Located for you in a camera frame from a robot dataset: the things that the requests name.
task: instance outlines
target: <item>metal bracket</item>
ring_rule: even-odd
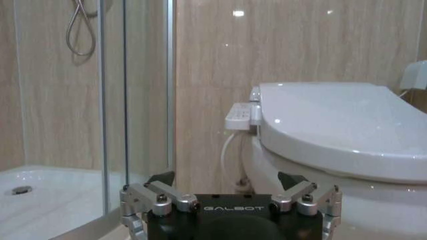
[[[283,194],[271,196],[270,210],[272,213],[286,213],[291,211],[292,204],[298,199],[311,193],[316,189],[316,184],[308,181],[302,181],[294,187],[284,191]]]
[[[183,194],[174,187],[160,181],[154,181],[146,184],[146,187],[159,194],[164,194],[176,205],[176,209],[182,212],[195,213],[200,209],[200,203],[196,195]]]
[[[331,240],[334,230],[342,223],[342,200],[343,192],[335,185],[322,186],[306,194],[298,200],[298,212],[306,216],[314,216],[318,211],[323,213],[323,240]]]
[[[144,185],[131,184],[120,191],[122,223],[128,227],[132,240],[146,240],[143,220],[138,213],[147,213],[163,217],[172,211],[172,203],[182,212],[195,213],[200,209],[198,198],[192,194],[182,194],[160,181]]]

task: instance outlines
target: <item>shower drain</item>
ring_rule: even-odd
[[[12,195],[20,195],[20,194],[29,193],[32,190],[33,190],[33,188],[31,186],[19,186],[12,189]]]

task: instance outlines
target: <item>bidet control panel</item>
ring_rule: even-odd
[[[238,102],[232,105],[226,117],[226,129],[250,130],[251,108],[252,104],[248,102]]]

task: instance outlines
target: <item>shower door frame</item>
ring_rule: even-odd
[[[166,63],[166,85],[167,89],[167,168],[164,171],[175,171],[175,35],[176,35],[176,0],[163,0],[163,15],[167,17],[163,26],[164,47],[167,49]],[[100,137],[102,137],[102,178],[103,178],[103,212],[107,215],[114,209],[110,209],[110,170],[107,158],[107,118],[106,118],[106,0],[98,0],[98,71],[99,71],[99,115],[100,115]],[[128,159],[128,128],[127,128],[127,46],[126,46],[126,0],[123,0],[123,62],[124,62],[124,167],[126,184],[130,183],[130,159]]]

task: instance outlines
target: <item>toilet bowl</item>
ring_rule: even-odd
[[[334,239],[427,239],[427,114],[368,83],[264,83],[251,96],[255,192],[283,193],[279,171],[336,184]]]

